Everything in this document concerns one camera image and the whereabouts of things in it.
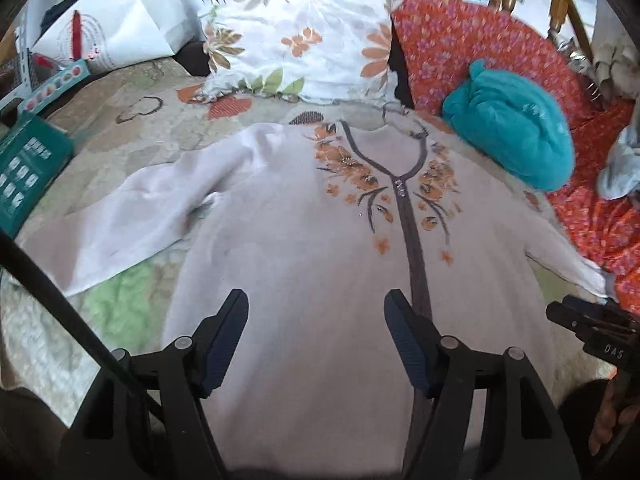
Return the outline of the right hand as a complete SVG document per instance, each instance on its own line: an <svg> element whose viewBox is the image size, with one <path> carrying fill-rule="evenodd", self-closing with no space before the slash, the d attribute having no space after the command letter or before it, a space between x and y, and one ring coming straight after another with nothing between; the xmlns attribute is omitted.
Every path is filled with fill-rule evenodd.
<svg viewBox="0 0 640 480"><path fill-rule="evenodd" d="M612 441L616 430L631 426L639 415L639 400L633 400L626 408L620 407L620 402L625 396L624 389L625 381L622 374L617 373L604 390L588 441L592 456L597 455L603 445Z"/></svg>

